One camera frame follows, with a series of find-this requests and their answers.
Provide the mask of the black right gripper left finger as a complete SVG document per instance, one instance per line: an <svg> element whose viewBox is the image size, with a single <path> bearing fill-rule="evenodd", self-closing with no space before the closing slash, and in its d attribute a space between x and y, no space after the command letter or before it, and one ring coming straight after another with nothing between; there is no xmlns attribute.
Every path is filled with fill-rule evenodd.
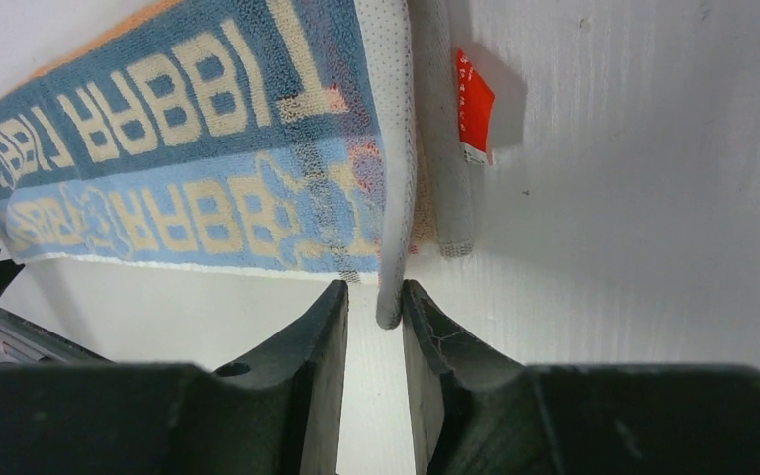
<svg viewBox="0 0 760 475"><path fill-rule="evenodd" d="M348 286L214 371L0 363L0 474L333 474Z"/></svg>

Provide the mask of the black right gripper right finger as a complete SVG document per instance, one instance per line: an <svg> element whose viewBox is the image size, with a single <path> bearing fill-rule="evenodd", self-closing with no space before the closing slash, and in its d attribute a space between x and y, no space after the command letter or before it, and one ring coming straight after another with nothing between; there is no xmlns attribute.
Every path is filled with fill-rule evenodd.
<svg viewBox="0 0 760 475"><path fill-rule="evenodd" d="M760 371L523 365L402 289L420 474L760 474Z"/></svg>

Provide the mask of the cream rabbit text towel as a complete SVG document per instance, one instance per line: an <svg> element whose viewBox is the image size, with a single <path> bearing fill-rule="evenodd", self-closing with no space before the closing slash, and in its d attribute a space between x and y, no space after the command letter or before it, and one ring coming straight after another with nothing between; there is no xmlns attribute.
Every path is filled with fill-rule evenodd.
<svg viewBox="0 0 760 475"><path fill-rule="evenodd" d="M379 286L473 244L495 96L442 1L156 1L0 98L0 238Z"/></svg>

